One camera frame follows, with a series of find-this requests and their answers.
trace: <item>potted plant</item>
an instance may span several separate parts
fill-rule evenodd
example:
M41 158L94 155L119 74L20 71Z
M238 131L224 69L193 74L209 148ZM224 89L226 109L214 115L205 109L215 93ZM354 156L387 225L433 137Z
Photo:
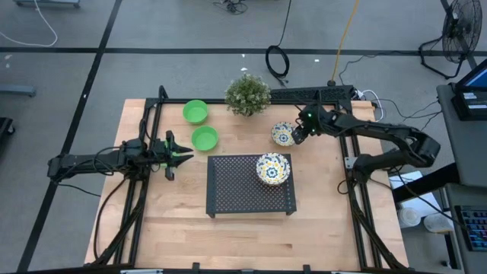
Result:
M243 74L225 91L225 102L235 115L251 116L270 104L271 89L260 77Z

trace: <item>green plastic bowl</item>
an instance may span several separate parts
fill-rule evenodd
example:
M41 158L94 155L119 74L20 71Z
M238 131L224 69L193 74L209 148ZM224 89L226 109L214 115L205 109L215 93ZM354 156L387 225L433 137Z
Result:
M203 123L208 116L208 107L202 100L191 100L184 105L183 116L192 124Z
M191 142L199 151L208 151L216 146L218 132L211 126L200 126L191 135Z

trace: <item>blue and white bowl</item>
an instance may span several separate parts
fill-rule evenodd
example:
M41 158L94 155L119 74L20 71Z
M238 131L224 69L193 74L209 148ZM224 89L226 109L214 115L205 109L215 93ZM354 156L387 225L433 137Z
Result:
M257 175L262 182L271 186L284 183L291 173L288 159L279 153L266 153L257 161Z
M294 145L294 139L291 136L293 130L294 127L290 122L276 123L271 130L272 140L282 146Z

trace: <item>gray floor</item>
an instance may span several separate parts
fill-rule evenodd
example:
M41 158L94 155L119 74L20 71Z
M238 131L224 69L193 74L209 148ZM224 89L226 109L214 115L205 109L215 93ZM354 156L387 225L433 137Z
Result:
M43 8L58 32L57 47L97 47L114 0L84 0L82 8ZM439 1L410 0L400 6L384 0L361 3L347 37L346 49L417 49L440 35L444 11ZM287 1L249 0L249 10L232 16L211 1L124 0L109 47L141 48L265 48L277 43ZM293 2L284 48L335 49L353 0ZM0 31L26 42L49 43L51 34L32 8L0 2ZM0 37L0 46L16 46ZM487 49L487 40L478 49ZM94 54L0 53L0 82L35 85L34 98L0 95L0 116L15 119L17 132L0 158L0 272L15 271L47 188L46 162L60 152L75 112ZM289 87L325 85L334 56L289 56ZM341 71L347 61L342 56ZM443 57L429 62L452 72ZM264 55L136 55L105 54L81 119L72 153L110 146L126 98L155 97L163 84L171 97L223 97L232 79L247 72L261 75L272 88L279 83L269 74ZM461 75L469 71L463 67ZM352 64L345 83L371 89L396 101L411 114L436 98L435 87L446 84L419 65L418 57L378 56ZM384 102L384 122L402 122L393 105ZM434 105L425 113L439 110ZM406 124L421 128L427 119ZM442 144L431 172L453 160L444 122L433 119L425 130ZM80 176L69 181L100 192L102 176ZM83 263L98 199L72 189L59 189L49 212L30 269L80 266ZM447 259L442 236L422 228L403 232L410 265L419 270L451 272L439 266Z

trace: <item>black fan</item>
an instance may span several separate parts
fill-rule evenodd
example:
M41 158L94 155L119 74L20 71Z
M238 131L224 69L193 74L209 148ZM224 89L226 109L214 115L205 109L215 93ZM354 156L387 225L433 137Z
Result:
M419 47L419 55L423 66L443 75L445 79L450 79L458 75L463 61L473 52L479 42L482 30L482 7L479 0L455 0L446 12L441 37L423 43ZM453 76L445 75L425 63L423 47L433 43L431 50L440 40L443 40L444 57L448 61L458 64L457 72Z

